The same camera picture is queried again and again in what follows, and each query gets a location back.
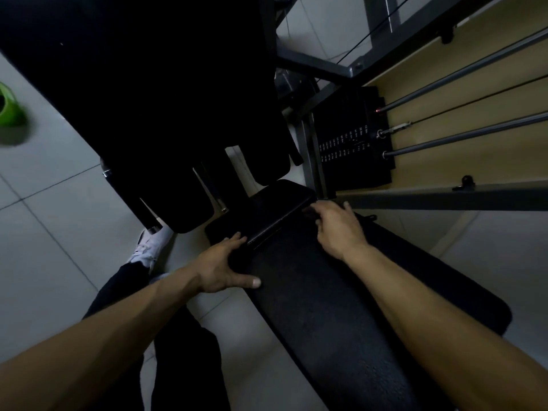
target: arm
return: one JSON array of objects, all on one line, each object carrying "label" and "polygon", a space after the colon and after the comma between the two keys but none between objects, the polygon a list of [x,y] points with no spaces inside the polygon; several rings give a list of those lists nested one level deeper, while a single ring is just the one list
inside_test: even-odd
[{"label": "arm", "polygon": [[197,293],[260,285],[258,278],[236,274],[228,266],[230,252],[245,240],[236,234],[212,246],[187,267],[4,363],[2,407],[82,409],[90,404]]},{"label": "arm", "polygon": [[371,292],[407,350],[461,410],[548,409],[548,371],[370,246],[345,202],[312,205],[318,241]]}]

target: forearm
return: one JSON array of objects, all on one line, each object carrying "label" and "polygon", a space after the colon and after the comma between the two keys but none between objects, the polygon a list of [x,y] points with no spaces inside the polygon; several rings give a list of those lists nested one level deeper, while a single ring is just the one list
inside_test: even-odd
[{"label": "forearm", "polygon": [[198,291],[180,269],[23,352],[0,368],[0,403],[17,409],[80,409],[123,373]]},{"label": "forearm", "polygon": [[360,277],[409,352],[462,411],[545,409],[548,372],[377,249],[351,251]]}]

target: white sneaker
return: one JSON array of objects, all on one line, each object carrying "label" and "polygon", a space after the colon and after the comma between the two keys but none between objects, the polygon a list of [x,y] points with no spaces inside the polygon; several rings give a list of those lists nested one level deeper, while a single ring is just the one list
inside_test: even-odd
[{"label": "white sneaker", "polygon": [[149,271],[152,271],[154,263],[158,260],[162,249],[164,249],[172,236],[173,231],[167,225],[164,225],[154,235],[143,229],[137,241],[137,248],[133,252],[133,255],[129,257],[127,263],[140,261]]}]

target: green cup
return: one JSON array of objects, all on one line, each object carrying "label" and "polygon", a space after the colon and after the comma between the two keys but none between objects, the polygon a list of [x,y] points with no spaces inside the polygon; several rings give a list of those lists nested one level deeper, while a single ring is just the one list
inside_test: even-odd
[{"label": "green cup", "polygon": [[24,113],[15,95],[0,82],[0,126],[16,126],[24,123]]}]

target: black pants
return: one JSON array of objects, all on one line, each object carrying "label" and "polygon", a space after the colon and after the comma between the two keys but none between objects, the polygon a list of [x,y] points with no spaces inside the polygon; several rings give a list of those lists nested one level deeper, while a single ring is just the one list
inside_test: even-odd
[{"label": "black pants", "polygon": [[[148,268],[125,264],[97,294],[84,318],[143,289]],[[186,307],[181,308],[154,339],[156,380],[152,409],[230,410],[217,338],[202,328]],[[140,372],[144,357],[135,363],[92,406],[93,410],[143,410]]]}]

